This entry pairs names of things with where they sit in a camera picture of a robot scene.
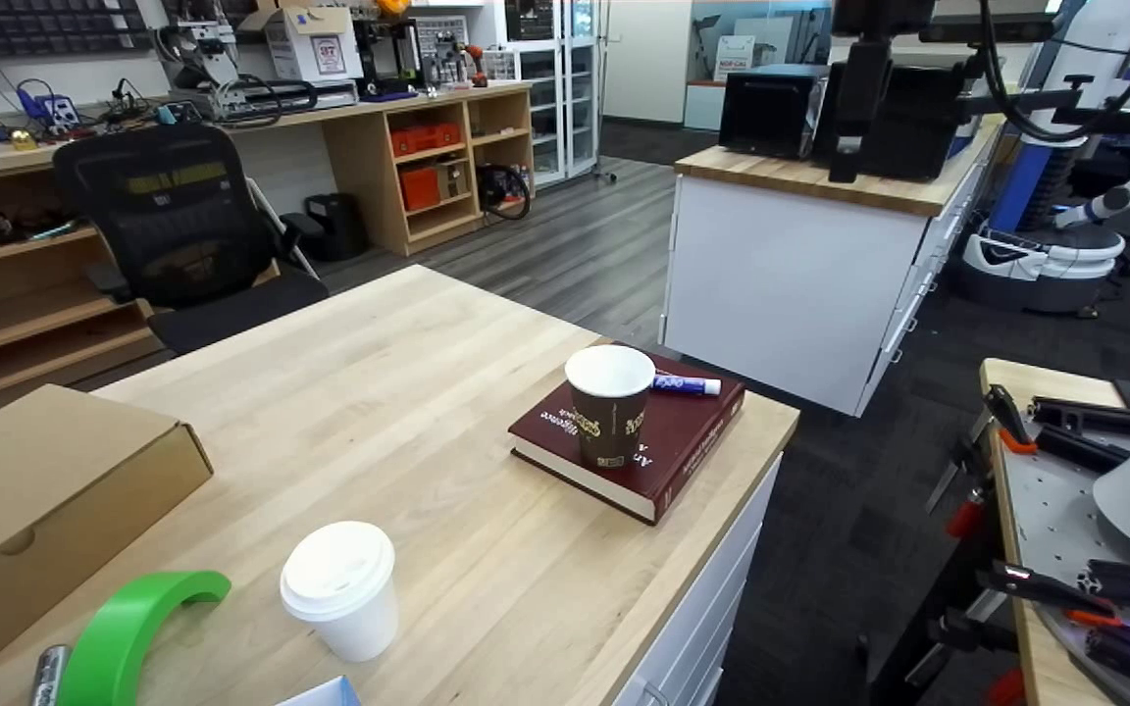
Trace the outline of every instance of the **floor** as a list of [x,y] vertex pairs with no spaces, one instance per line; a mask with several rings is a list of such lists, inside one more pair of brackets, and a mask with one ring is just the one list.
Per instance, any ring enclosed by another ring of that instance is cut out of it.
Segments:
[[[415,262],[616,341],[658,345],[675,184],[667,163],[697,142],[667,143],[658,130],[657,143],[647,162],[604,155],[616,184],[586,177],[544,189],[524,219],[496,219]],[[378,253],[324,275],[361,286],[404,262]],[[855,657],[855,639],[868,635],[872,652],[888,655],[948,551],[948,507],[922,507],[948,443],[976,417],[984,358],[1130,377],[1130,281],[1103,300],[1100,320],[991,308],[942,286],[865,419],[804,402],[738,610],[723,706],[868,700],[876,661]],[[925,700],[974,706],[1004,666],[1008,655],[959,655]]]

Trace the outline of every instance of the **storage bin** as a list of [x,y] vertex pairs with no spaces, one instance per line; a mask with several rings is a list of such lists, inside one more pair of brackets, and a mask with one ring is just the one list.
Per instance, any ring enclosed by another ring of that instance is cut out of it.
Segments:
[[439,204],[439,168],[419,163],[399,171],[404,210],[425,210]]

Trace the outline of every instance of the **orange bin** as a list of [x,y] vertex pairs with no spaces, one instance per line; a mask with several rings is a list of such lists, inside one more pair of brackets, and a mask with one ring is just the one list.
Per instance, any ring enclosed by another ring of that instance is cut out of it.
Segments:
[[432,124],[399,124],[399,130],[392,130],[398,155],[419,154],[419,147],[432,147],[432,143],[437,143],[437,130]]
[[458,124],[454,120],[439,120],[437,124],[437,143],[458,143]]
[[439,204],[439,168],[419,163],[399,171],[404,210]]

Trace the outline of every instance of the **white cup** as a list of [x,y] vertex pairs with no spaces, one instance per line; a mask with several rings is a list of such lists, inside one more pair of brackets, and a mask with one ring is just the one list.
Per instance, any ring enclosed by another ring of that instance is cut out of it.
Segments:
[[398,547],[368,521],[335,521],[302,538],[280,576],[285,610],[340,657],[368,661],[399,630]]

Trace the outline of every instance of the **bag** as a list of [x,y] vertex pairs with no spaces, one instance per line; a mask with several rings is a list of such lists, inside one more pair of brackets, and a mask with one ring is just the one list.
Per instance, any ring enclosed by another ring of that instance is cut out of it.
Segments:
[[510,163],[480,163],[480,204],[492,217],[523,219],[530,210],[530,189]]

